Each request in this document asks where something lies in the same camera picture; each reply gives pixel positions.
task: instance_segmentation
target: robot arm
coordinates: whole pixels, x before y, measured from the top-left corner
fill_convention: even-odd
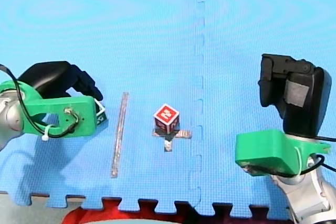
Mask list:
[[[236,163],[254,176],[271,175],[295,223],[336,223],[336,191],[322,176],[324,157],[316,155],[330,149],[317,141],[331,89],[329,74],[305,60],[264,54],[258,84],[261,105],[277,108],[284,133],[238,135]]]
[[[66,61],[37,63],[18,79],[3,65],[12,81],[0,83],[0,148],[24,133],[53,138],[91,135],[103,99],[94,80]],[[84,94],[71,97],[74,88]],[[46,125],[47,113],[58,115],[58,125]]]

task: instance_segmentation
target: green gripper mount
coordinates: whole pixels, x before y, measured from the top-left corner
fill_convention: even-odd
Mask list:
[[[277,172],[296,175],[300,171],[296,147],[301,154],[302,170],[307,169],[310,155],[327,154],[331,148],[330,144],[289,138],[279,130],[238,134],[236,137],[236,164],[242,168],[261,166]],[[250,174],[252,176],[266,175],[257,171]]]
[[[95,132],[97,127],[97,115],[93,97],[82,95],[79,97],[43,99],[33,87],[23,82],[19,82],[19,85],[24,95],[24,103],[29,115],[34,118],[34,121],[37,121],[37,125],[42,130],[46,127],[46,123],[42,122],[45,115],[56,114],[58,115],[58,125],[51,127],[48,132],[56,135],[65,131],[75,120],[72,115],[64,112],[64,109],[70,108],[79,116],[80,121],[75,131],[64,137],[89,136]],[[1,83],[0,92],[10,89],[15,89],[15,85],[12,81]],[[21,114],[24,121],[23,132],[41,135],[29,123],[22,109]]]

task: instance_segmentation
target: black cable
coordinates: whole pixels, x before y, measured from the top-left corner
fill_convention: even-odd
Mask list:
[[[21,94],[21,90],[20,90],[20,85],[18,83],[18,80],[16,79],[16,77],[13,75],[13,73],[4,65],[0,64],[0,70],[5,72],[6,74],[8,74],[14,85],[15,85],[15,89],[16,89],[16,93],[17,93],[17,97],[18,97],[18,100],[19,100],[19,103],[20,103],[20,106],[22,107],[22,111],[25,115],[25,117],[27,118],[27,120],[29,121],[29,123],[33,126],[33,128],[38,131],[40,134],[44,135],[45,132],[43,129],[41,129],[37,124],[36,122],[34,122],[34,120],[32,119],[32,117],[29,115],[29,112],[23,102],[23,98],[22,98],[22,94]],[[69,110],[69,113],[75,118],[75,122],[73,124],[71,124],[65,131],[63,131],[62,133],[60,134],[56,134],[56,135],[53,135],[53,134],[50,134],[48,133],[48,136],[51,137],[51,138],[61,138],[61,137],[64,137],[66,136],[67,134],[69,133],[73,133],[74,130],[75,130],[75,127],[78,125],[79,123],[79,116],[75,113],[75,112],[72,112],[71,110]]]
[[[309,167],[308,169],[303,170],[300,173],[300,175],[307,174],[307,173],[315,170],[316,168],[318,168],[321,165],[324,166],[324,163],[323,163],[324,162],[324,156],[320,155],[320,154],[317,154],[316,157],[320,158],[320,160],[316,164],[314,164],[313,166]],[[281,172],[275,171],[273,169],[268,169],[268,168],[265,168],[265,167],[262,167],[262,166],[257,166],[257,165],[247,166],[247,168],[248,169],[251,168],[251,169],[253,169],[257,172],[267,173],[267,174],[270,174],[270,175],[284,177],[284,178],[293,178],[297,175],[297,174],[281,173]]]
[[[324,163],[322,164],[322,166],[336,173],[336,169],[334,167],[324,164]]]
[[[293,136],[304,137],[304,138],[315,139],[315,140],[327,141],[327,142],[336,142],[336,138],[326,137],[326,136],[309,136],[309,135],[296,134],[296,133],[287,133],[287,134],[293,135]]]

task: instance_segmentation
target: red cube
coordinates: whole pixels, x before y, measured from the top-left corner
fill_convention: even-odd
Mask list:
[[[168,104],[162,107],[154,114],[155,126],[160,128],[164,133],[170,134],[180,122],[180,113]]]

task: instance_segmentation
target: blue foam mat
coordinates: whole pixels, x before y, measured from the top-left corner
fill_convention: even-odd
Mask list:
[[[68,60],[90,73],[104,94],[109,122],[93,137],[42,142],[25,135],[0,152],[0,190],[19,205],[31,194],[66,207],[67,195],[158,200],[157,212],[189,202],[204,215],[213,203],[270,207],[288,218],[286,201],[268,178],[252,178],[234,163],[235,135],[281,128],[275,108],[261,108],[261,54],[306,58],[336,76],[336,0],[1,0],[1,63],[19,75],[35,62]],[[130,92],[120,175],[110,178],[123,91]],[[321,135],[333,136],[334,89]],[[191,140],[173,152],[152,137],[153,113],[168,103],[181,113]],[[327,157],[336,165],[335,152]],[[334,174],[324,171],[332,184]]]

